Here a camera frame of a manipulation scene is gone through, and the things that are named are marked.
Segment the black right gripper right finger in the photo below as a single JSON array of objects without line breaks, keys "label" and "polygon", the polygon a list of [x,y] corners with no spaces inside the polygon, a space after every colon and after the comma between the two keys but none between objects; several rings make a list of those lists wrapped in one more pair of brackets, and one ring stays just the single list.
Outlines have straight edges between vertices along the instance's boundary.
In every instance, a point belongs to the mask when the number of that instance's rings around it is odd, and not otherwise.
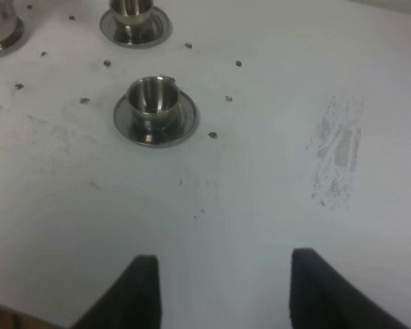
[{"label": "black right gripper right finger", "polygon": [[406,327],[310,248],[292,251],[289,309],[298,329]]}]

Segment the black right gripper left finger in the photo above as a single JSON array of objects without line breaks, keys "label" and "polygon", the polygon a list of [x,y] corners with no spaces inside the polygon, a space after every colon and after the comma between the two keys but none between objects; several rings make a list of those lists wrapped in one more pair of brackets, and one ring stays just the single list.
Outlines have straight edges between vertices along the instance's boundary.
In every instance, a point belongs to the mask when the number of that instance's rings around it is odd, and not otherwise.
[{"label": "black right gripper left finger", "polygon": [[158,259],[137,256],[74,328],[160,328],[162,298]]}]

